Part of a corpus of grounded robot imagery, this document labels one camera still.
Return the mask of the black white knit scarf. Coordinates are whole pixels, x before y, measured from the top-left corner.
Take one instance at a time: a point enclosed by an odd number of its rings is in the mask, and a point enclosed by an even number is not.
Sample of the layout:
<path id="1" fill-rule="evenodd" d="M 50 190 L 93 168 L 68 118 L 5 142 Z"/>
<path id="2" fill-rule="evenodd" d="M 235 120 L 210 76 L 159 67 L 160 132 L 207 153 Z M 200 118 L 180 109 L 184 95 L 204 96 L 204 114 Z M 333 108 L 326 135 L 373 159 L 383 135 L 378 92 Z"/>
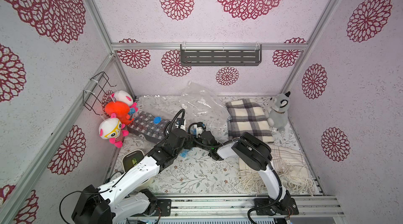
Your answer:
<path id="1" fill-rule="evenodd" d="M 165 137 L 164 130 L 169 120 L 163 119 L 159 124 L 154 124 L 155 116 L 147 113 L 140 112 L 134 121 L 128 125 L 128 131 L 136 136 L 143 136 L 151 143 L 159 143 Z"/>

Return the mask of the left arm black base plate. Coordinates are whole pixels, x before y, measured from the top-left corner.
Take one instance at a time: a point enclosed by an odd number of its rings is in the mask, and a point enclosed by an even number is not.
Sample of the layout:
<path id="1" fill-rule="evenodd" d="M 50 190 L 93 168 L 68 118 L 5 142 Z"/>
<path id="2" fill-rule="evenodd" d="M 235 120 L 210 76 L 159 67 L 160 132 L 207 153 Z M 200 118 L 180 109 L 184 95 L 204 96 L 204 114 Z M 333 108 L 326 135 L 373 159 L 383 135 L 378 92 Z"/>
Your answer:
<path id="1" fill-rule="evenodd" d="M 130 201 L 130 214 L 133 217 L 166 217 L 171 215 L 171 199 L 158 198 L 154 201 L 128 198 Z"/>

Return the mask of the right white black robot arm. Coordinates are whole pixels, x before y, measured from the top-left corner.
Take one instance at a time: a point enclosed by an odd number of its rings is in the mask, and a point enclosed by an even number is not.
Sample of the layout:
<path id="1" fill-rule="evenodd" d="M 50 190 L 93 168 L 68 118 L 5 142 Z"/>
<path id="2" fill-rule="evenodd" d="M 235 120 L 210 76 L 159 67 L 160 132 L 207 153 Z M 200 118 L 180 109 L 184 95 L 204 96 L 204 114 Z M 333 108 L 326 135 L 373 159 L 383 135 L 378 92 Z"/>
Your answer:
<path id="1" fill-rule="evenodd" d="M 248 132 L 220 144 L 215 141 L 211 132 L 204 131 L 198 137 L 190 132 L 187 134 L 184 142 L 185 149 L 194 147 L 203 149 L 208 151 L 208 155 L 215 161 L 238 156 L 248 167 L 258 172 L 271 199 L 270 205 L 282 208 L 289 202 L 289 193 L 283 188 L 280 177 L 274 169 L 271 148 L 266 143 Z"/>

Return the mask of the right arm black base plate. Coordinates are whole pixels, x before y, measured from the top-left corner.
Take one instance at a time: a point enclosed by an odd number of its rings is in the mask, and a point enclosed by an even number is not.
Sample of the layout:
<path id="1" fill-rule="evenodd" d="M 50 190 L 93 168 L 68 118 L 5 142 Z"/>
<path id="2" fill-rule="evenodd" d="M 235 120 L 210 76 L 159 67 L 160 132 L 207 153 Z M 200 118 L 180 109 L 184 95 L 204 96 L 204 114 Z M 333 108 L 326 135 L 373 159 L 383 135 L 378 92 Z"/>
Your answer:
<path id="1" fill-rule="evenodd" d="M 297 203 L 294 198 L 290 196 L 290 194 L 286 193 L 283 200 L 268 206 L 273 202 L 270 198 L 257 198 L 254 200 L 254 208 L 257 208 L 255 212 L 258 216 L 274 216 L 274 215 L 298 215 L 299 210 L 297 207 Z"/>

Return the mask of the clear plastic vacuum bag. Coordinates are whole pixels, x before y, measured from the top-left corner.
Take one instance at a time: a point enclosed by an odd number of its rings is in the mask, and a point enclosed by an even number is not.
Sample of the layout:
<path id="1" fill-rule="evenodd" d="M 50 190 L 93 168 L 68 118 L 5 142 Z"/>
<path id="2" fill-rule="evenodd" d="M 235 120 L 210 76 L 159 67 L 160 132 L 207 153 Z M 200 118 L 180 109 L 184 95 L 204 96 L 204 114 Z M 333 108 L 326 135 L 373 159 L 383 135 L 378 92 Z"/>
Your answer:
<path id="1" fill-rule="evenodd" d="M 217 95 L 194 82 L 189 82 L 179 96 L 146 95 L 139 98 L 139 103 L 141 112 L 163 120 L 171 120 L 184 109 L 188 125 L 203 122 L 208 130 L 226 127 L 232 118 Z"/>

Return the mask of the grey cream plaid scarf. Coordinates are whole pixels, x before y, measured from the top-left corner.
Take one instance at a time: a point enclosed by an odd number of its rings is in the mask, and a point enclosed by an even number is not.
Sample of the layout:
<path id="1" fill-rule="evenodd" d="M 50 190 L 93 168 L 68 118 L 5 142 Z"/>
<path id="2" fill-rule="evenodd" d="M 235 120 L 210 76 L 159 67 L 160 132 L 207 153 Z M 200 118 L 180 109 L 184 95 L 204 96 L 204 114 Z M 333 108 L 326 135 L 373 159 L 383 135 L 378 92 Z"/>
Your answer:
<path id="1" fill-rule="evenodd" d="M 275 142 L 263 108 L 255 100 L 241 99 L 227 102 L 225 105 L 231 116 L 228 122 L 230 139 L 238 138 L 246 132 L 264 143 Z"/>

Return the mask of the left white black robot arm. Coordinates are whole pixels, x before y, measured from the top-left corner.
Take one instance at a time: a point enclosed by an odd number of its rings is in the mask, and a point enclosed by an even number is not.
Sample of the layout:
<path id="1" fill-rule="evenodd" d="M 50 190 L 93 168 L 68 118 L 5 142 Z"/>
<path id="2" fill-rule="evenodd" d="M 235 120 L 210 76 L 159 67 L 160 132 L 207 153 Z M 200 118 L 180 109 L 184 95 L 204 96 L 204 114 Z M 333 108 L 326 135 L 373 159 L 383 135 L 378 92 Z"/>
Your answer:
<path id="1" fill-rule="evenodd" d="M 130 170 L 98 188 L 90 185 L 82 190 L 71 215 L 72 223 L 117 224 L 132 215 L 152 214 L 157 198 L 149 190 L 133 197 L 129 194 L 172 165 L 188 141 L 185 130 L 171 125 L 165 138 Z"/>

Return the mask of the cream fringed striped scarf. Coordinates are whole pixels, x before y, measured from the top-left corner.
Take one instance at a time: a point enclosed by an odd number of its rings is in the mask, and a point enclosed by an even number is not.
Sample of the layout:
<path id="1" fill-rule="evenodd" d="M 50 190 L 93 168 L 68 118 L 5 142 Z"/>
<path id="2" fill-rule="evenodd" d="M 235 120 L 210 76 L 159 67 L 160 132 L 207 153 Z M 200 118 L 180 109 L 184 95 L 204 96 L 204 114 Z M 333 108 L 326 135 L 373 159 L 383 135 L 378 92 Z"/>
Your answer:
<path id="1" fill-rule="evenodd" d="M 310 175 L 305 158 L 300 151 L 269 144 L 272 165 L 285 187 L 292 195 L 314 195 L 319 192 Z M 257 171 L 250 168 L 242 159 L 239 160 L 238 177 L 248 193 L 260 194 L 267 191 Z"/>

